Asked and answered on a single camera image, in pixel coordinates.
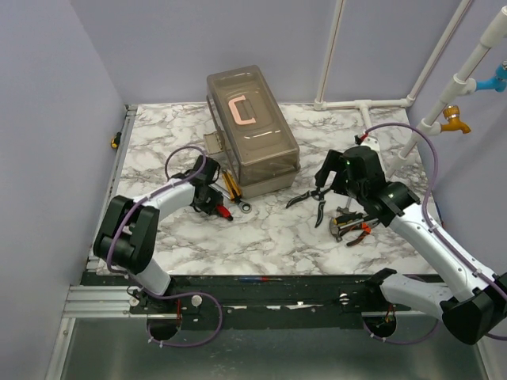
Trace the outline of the red black handled tool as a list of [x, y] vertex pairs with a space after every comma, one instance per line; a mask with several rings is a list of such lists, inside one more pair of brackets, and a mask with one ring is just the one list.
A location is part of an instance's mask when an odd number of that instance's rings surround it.
[[228, 210], [225, 206], [223, 206], [222, 204], [218, 204], [218, 205], [215, 207], [215, 211], [216, 211], [216, 213], [217, 213], [220, 217], [222, 217], [222, 218], [224, 218], [224, 219], [226, 219], [226, 220], [228, 220], [228, 221], [233, 221], [233, 220], [234, 220], [234, 218], [233, 218], [232, 214], [231, 214], [231, 213], [229, 212], [229, 210]]

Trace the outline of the translucent brown tool box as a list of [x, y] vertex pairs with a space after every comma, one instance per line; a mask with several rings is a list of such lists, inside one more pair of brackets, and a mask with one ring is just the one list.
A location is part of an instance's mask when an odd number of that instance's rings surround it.
[[232, 177], [246, 199], [292, 186], [299, 145], [256, 65], [207, 76], [207, 103]]

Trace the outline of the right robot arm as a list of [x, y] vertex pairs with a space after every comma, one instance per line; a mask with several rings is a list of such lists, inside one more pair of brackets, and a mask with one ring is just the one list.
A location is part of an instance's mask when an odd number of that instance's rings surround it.
[[442, 285], [422, 283], [386, 270], [364, 291], [374, 310], [401, 304], [440, 321], [459, 341], [473, 345], [506, 318], [506, 276], [475, 259], [443, 230], [427, 206], [402, 182], [388, 181], [379, 155], [367, 146], [329, 150], [315, 174], [321, 188], [350, 196], [367, 215], [404, 238], [436, 270]]

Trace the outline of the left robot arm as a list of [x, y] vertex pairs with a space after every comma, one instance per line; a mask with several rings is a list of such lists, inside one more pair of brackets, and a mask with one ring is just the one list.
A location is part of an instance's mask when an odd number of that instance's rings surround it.
[[217, 161], [201, 155], [194, 166], [173, 175], [151, 194], [110, 201], [93, 243], [93, 254], [109, 271], [124, 272], [148, 295], [149, 304], [159, 313], [170, 311], [176, 301], [170, 289], [171, 277], [154, 259], [159, 223], [183, 207], [213, 215], [223, 204], [223, 196], [212, 184], [219, 174]]

